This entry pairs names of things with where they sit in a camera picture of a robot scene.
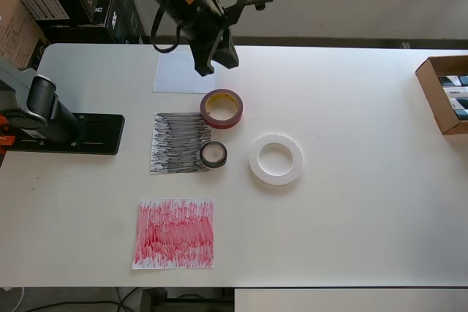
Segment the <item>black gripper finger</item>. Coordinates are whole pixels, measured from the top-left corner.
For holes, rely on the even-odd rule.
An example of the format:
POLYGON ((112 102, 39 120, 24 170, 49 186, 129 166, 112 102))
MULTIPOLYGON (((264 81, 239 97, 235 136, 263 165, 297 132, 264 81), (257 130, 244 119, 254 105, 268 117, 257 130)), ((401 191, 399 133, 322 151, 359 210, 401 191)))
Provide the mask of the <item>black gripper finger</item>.
POLYGON ((214 53, 214 60, 227 69, 238 67, 239 58, 230 31, 224 31, 214 53))

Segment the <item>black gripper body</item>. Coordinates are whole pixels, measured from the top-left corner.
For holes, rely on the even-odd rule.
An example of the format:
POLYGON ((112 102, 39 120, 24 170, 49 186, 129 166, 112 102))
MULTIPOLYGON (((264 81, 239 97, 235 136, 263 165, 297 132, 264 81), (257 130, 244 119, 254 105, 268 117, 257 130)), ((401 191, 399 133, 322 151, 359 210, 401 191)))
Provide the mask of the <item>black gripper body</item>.
POLYGON ((202 77, 214 73, 212 61, 224 31, 230 31, 223 12, 201 12, 181 23, 192 51, 195 71, 202 77))

